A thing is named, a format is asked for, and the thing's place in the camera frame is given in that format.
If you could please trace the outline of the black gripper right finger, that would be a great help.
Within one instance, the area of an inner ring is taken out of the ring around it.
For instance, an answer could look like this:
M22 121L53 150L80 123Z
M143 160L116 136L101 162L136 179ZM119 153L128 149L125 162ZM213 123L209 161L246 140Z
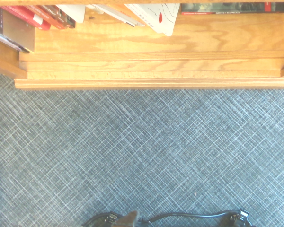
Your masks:
M230 226L231 227L251 227L252 224L249 221L249 212L244 209L240 209L239 213L231 215Z

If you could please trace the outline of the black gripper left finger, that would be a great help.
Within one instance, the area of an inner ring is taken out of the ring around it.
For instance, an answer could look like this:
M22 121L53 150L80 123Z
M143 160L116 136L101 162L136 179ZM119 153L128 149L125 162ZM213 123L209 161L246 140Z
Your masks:
M100 213L100 214L97 214L91 217L89 220L87 220L83 224L83 226L84 227L96 227L99 224L101 227L110 227L119 218L120 218L120 214L115 213L113 211L106 212L106 213Z

